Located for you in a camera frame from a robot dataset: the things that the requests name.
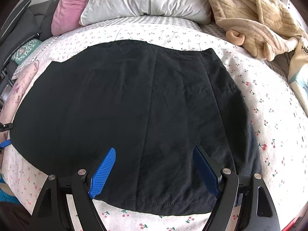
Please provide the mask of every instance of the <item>bed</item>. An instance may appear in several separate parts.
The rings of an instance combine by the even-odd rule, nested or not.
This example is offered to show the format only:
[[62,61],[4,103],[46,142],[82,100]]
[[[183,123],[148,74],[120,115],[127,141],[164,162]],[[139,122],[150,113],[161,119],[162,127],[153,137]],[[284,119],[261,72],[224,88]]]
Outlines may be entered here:
[[[224,41],[224,32],[214,23],[200,28],[181,18],[128,17],[51,37],[15,71],[13,79],[21,82],[30,75],[23,70],[27,70],[25,68],[32,61],[39,60],[37,73],[24,88],[25,93],[20,95],[22,99],[18,103],[52,61],[63,62],[89,46],[126,39],[182,51],[213,48],[244,95],[257,137],[263,178],[273,198],[280,226],[285,227],[305,205],[303,199],[307,199],[308,117],[287,84],[283,70],[278,65],[254,59],[243,48]],[[47,175],[28,163],[12,145],[4,151],[2,173],[16,197],[32,213]],[[73,199],[67,197],[75,230],[82,230]],[[94,204],[110,231],[121,230],[123,226],[129,230],[202,230],[209,217],[209,213],[156,216],[119,209],[102,201],[94,200]],[[234,230],[238,212],[236,207],[229,230]]]

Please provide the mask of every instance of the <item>metal screw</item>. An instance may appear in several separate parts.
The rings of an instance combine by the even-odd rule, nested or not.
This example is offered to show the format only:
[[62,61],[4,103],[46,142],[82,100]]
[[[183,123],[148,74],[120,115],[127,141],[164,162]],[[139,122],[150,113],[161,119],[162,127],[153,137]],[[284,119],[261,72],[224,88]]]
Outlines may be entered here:
[[260,174],[254,174],[254,177],[258,180],[260,180],[262,178],[262,176]]
[[48,176],[48,180],[54,180],[55,178],[56,178],[55,175],[50,175],[50,176]]
[[231,170],[228,169],[228,168],[224,168],[222,171],[223,171],[223,173],[226,174],[226,175],[231,174]]
[[84,175],[84,174],[86,174],[86,170],[85,169],[81,169],[81,170],[79,170],[78,171],[78,174],[80,175],[80,176],[82,176],[82,175]]

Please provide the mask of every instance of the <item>teal pillow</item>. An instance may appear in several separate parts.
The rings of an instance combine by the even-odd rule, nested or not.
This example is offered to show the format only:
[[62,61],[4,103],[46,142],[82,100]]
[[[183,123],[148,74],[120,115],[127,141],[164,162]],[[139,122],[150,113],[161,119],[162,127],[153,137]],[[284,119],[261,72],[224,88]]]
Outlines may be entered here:
[[11,60],[15,61],[18,65],[22,62],[41,44],[42,42],[38,39],[32,39],[26,44],[21,46],[12,56]]

